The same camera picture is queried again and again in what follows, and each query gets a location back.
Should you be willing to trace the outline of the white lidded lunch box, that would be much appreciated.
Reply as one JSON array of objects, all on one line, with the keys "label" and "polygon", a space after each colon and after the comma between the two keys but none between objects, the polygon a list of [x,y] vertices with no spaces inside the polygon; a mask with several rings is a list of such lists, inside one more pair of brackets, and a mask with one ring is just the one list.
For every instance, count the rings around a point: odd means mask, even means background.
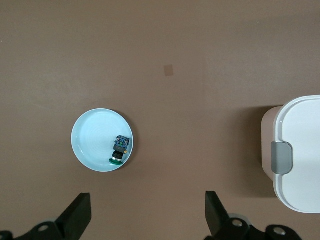
[{"label": "white lidded lunch box", "polygon": [[320,95],[268,110],[261,121],[261,164],[289,209],[320,214]]}]

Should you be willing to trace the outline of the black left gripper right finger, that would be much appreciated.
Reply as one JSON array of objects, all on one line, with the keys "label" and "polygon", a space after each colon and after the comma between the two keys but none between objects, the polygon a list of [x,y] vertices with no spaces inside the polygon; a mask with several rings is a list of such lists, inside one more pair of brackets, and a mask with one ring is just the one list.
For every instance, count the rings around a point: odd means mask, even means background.
[{"label": "black left gripper right finger", "polygon": [[300,240],[290,227],[272,224],[260,231],[247,217],[228,213],[215,191],[205,192],[205,219],[210,235],[204,240]]}]

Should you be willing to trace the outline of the light blue round plate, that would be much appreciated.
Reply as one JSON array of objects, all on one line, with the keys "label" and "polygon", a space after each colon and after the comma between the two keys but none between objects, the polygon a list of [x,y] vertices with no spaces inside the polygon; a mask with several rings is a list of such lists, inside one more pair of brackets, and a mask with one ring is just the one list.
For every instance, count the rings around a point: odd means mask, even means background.
[{"label": "light blue round plate", "polygon": [[[113,164],[116,140],[129,140],[122,149],[120,163]],[[129,160],[134,149],[133,131],[117,112],[97,108],[85,112],[75,122],[71,146],[79,162],[90,170],[107,173],[115,171]]]}]

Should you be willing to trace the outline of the green push-button switch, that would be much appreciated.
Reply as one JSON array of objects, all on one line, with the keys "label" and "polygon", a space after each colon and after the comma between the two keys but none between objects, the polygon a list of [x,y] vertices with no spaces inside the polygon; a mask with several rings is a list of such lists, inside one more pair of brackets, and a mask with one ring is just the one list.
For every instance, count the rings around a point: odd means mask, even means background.
[{"label": "green push-button switch", "polygon": [[128,152],[131,139],[122,135],[118,135],[114,141],[112,157],[109,162],[113,165],[123,165],[123,157]]}]

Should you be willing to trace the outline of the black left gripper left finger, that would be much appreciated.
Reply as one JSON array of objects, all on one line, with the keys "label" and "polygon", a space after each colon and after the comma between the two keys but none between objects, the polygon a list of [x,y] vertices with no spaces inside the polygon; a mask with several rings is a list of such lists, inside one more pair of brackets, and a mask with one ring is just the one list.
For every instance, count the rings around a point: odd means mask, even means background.
[{"label": "black left gripper left finger", "polygon": [[80,240],[91,219],[91,195],[80,193],[55,221],[42,222],[16,238],[0,231],[0,240]]}]

